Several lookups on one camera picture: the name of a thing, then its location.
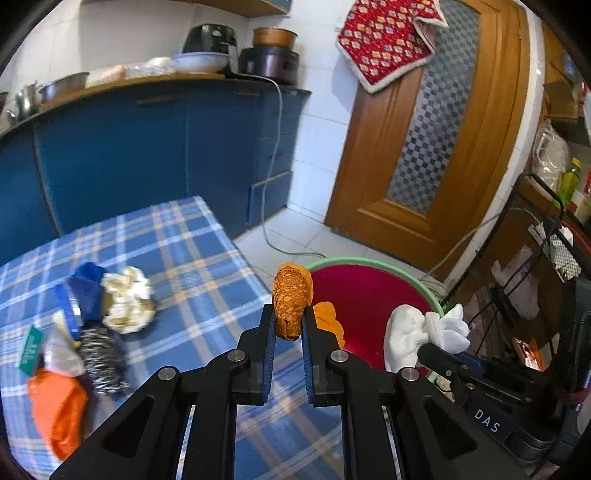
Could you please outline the white tissue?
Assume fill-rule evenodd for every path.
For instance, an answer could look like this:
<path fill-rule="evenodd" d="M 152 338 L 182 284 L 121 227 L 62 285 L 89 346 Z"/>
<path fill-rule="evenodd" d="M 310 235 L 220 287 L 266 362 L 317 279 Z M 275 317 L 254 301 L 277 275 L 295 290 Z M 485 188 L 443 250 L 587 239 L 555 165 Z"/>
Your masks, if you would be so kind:
<path fill-rule="evenodd" d="M 384 362 L 388 372 L 415 367 L 421 346 L 431 343 L 459 354 L 470 347 L 470 328 L 464 321 L 464 307 L 456 304 L 447 314 L 422 313 L 411 305 L 397 307 L 389 318 L 384 338 Z"/>

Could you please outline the steel wool scrubber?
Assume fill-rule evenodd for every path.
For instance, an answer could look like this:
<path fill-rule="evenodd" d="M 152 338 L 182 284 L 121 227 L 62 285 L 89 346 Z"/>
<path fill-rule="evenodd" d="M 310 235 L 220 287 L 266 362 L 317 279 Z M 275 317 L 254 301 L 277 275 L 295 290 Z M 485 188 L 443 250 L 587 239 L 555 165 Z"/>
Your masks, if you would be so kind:
<path fill-rule="evenodd" d="M 79 355 L 96 394 L 117 397 L 131 386 L 124 378 L 125 360 L 117 342 L 105 327 L 92 327 L 80 334 Z"/>

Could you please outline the cream paper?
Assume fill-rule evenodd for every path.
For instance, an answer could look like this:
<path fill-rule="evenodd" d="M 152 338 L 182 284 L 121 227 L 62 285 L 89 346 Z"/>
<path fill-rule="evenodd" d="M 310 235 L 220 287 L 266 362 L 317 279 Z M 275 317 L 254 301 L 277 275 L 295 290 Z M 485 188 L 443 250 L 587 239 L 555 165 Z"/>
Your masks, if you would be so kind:
<path fill-rule="evenodd" d="M 155 316 L 150 280 L 136 267 L 126 266 L 120 273 L 105 273 L 101 279 L 102 324 L 120 334 L 138 333 Z"/>

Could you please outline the teal medicine box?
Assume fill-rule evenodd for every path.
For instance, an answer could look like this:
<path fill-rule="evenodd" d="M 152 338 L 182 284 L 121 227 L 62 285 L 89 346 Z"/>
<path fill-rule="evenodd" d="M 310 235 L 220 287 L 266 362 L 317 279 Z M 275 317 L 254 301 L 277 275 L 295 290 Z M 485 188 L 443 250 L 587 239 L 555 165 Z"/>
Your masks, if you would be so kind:
<path fill-rule="evenodd" d="M 31 325 L 25 334 L 16 362 L 17 368 L 28 377 L 31 377 L 38 367 L 43 341 L 43 332 Z"/>

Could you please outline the blue knitted cloth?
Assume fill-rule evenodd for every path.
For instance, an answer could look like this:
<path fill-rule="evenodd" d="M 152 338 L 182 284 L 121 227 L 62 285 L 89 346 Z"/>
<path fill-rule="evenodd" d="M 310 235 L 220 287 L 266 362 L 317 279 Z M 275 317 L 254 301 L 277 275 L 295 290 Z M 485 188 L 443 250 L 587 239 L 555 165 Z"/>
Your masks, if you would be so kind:
<path fill-rule="evenodd" d="M 78 341 L 84 328 L 102 319 L 101 280 L 105 273 L 103 267 L 86 262 L 54 287 L 65 329 L 72 340 Z"/>

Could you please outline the orange mesh scrubber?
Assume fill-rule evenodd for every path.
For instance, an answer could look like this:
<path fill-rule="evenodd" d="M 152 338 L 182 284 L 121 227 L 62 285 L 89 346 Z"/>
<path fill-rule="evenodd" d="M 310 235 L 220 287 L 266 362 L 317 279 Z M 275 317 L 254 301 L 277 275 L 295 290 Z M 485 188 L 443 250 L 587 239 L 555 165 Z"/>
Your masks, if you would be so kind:
<path fill-rule="evenodd" d="M 301 336 L 304 309 L 311 306 L 314 283 L 311 273 L 293 262 L 280 265 L 273 279 L 274 332 L 287 341 Z"/>

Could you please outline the blue kitchen cabinet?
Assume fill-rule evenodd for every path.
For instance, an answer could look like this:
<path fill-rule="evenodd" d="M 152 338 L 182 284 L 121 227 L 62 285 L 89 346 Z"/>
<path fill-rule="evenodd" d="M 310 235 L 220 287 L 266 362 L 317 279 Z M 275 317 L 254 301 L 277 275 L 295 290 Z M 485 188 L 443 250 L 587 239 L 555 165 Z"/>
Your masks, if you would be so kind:
<path fill-rule="evenodd" d="M 198 196 L 236 237 L 287 204 L 308 91 L 154 81 L 86 95 L 1 137 L 1 259 Z"/>

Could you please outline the orange plastic bag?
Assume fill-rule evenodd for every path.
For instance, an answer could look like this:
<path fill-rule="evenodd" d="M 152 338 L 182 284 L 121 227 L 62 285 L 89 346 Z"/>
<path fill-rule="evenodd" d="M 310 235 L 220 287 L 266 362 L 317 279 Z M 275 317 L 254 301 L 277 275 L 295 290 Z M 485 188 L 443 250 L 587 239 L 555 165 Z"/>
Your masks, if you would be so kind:
<path fill-rule="evenodd" d="M 27 381 L 35 426 L 53 455 L 66 460 L 82 443 L 85 388 L 72 377 L 47 369 Z"/>

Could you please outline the red basin green rim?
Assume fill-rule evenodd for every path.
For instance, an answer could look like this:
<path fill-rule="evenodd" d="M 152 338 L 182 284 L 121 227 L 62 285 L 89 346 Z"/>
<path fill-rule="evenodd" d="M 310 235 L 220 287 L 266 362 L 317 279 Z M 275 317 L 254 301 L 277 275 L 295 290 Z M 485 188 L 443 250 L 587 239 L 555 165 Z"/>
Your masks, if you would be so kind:
<path fill-rule="evenodd" d="M 345 331 L 345 349 L 383 370 L 384 340 L 394 308 L 411 305 L 442 313 L 440 302 L 418 278 L 401 268 L 361 257 L 325 258 L 307 266 L 314 301 L 328 301 Z"/>

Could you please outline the white plastic wrapper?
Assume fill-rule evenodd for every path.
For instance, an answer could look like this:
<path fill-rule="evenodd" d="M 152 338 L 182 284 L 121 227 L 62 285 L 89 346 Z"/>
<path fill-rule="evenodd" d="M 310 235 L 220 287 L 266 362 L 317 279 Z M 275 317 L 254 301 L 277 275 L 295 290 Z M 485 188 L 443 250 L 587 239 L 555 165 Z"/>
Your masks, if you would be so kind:
<path fill-rule="evenodd" d="M 63 312 L 56 311 L 52 322 L 42 348 L 44 367 L 70 378 L 82 376 L 85 373 L 84 362 L 76 350 L 78 343 L 70 337 L 66 328 Z"/>

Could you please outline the wooden door glass panel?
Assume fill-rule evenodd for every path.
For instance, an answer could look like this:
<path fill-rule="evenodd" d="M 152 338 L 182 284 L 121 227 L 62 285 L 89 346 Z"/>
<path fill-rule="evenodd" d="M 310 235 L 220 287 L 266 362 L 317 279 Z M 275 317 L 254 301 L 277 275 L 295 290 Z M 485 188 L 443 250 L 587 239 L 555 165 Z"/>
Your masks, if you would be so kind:
<path fill-rule="evenodd" d="M 427 65 L 356 95 L 325 219 L 441 280 L 493 224 L 530 53 L 513 1 L 446 1 L 443 12 Z"/>

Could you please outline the green bottle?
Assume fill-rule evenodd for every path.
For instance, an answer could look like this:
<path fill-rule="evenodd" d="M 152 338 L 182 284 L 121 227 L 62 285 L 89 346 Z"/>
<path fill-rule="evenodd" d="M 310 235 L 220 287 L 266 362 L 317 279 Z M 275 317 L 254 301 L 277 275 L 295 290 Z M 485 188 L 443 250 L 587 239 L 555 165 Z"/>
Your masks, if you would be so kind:
<path fill-rule="evenodd" d="M 559 198 L 565 208 L 567 208 L 572 200 L 574 191 L 576 190 L 581 175 L 581 161 L 574 157 L 572 159 L 570 167 L 563 174 L 560 189 Z"/>

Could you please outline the dark rice cooker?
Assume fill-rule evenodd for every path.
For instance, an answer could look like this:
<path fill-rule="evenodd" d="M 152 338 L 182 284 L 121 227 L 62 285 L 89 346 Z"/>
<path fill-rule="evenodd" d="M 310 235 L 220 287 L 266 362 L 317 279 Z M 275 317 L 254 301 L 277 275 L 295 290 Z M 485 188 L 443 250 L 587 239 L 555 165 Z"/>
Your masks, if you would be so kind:
<path fill-rule="evenodd" d="M 280 85 L 296 86 L 300 55 L 294 51 L 297 33 L 279 27 L 253 30 L 252 47 L 238 58 L 239 73 L 269 78 Z"/>

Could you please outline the white enamel bowl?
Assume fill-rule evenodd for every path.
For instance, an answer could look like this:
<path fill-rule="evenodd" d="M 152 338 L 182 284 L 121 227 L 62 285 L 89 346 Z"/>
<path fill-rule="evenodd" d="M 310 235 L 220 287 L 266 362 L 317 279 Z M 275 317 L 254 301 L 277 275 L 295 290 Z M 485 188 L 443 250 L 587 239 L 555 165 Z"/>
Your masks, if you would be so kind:
<path fill-rule="evenodd" d="M 229 64 L 228 54 L 220 52 L 188 52 L 172 57 L 177 73 L 217 74 Z"/>

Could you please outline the black air fryer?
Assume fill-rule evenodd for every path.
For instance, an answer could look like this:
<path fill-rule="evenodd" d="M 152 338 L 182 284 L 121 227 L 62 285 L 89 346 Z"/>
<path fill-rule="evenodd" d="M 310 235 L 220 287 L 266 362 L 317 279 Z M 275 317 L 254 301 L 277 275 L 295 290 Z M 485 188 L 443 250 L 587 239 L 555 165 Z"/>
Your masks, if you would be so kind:
<path fill-rule="evenodd" d="M 228 25 L 206 23 L 194 26 L 187 34 L 181 52 L 228 54 L 228 66 L 222 72 L 226 76 L 238 73 L 238 40 L 235 30 Z"/>

